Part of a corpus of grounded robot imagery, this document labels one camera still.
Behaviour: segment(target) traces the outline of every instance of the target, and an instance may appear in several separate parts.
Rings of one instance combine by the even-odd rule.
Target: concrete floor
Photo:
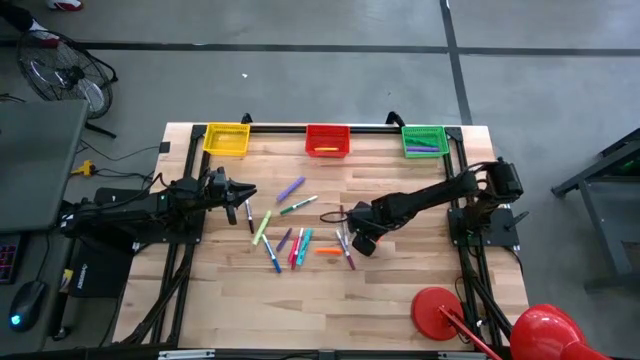
[[[437,0],[113,0],[82,13],[50,13],[24,0],[54,30],[83,40],[240,44],[446,45]],[[451,0],[460,46],[638,48],[636,1]],[[0,23],[0,34],[12,34]],[[412,124],[460,124],[447,55],[92,51],[118,70],[115,101],[96,123],[115,141],[84,139],[118,156],[157,144],[168,121],[380,123],[390,110]],[[37,100],[0,50],[0,92]],[[609,273],[578,194],[549,188],[574,175],[639,122],[640,58],[462,56],[474,124],[488,125],[499,155],[518,166],[525,195],[514,208],[531,304],[567,311],[589,342],[612,356],[640,354],[640,295],[587,295]],[[153,151],[99,167],[147,173]],[[67,198],[138,180],[73,179]],[[79,302],[77,331],[52,348],[95,345],[115,304]]]

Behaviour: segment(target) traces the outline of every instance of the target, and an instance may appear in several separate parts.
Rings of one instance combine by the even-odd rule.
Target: yellow basket
[[[244,156],[249,147],[249,125],[209,123],[202,149],[212,155]]]

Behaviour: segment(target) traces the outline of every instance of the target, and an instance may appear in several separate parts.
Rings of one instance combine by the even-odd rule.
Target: computer mouse
[[[27,331],[38,322],[42,299],[47,293],[47,284],[34,280],[20,287],[11,302],[9,327],[13,331]]]

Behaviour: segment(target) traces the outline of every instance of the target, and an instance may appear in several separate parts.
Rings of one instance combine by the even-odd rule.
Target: plastic basket
[[[249,147],[249,125],[209,123],[202,149],[212,155],[244,156]]]
[[[443,126],[403,126],[402,146],[404,157],[411,158],[433,158],[449,153],[449,142]],[[407,146],[429,146],[437,147],[437,152],[409,152]]]
[[[350,133],[348,126],[307,125],[305,150],[311,157],[343,158],[349,153]]]

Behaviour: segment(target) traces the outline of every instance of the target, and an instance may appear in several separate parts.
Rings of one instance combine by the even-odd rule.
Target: green basket
[[[408,152],[407,146],[437,146],[440,151]],[[449,141],[443,126],[403,126],[402,147],[407,159],[434,158],[449,153]]]

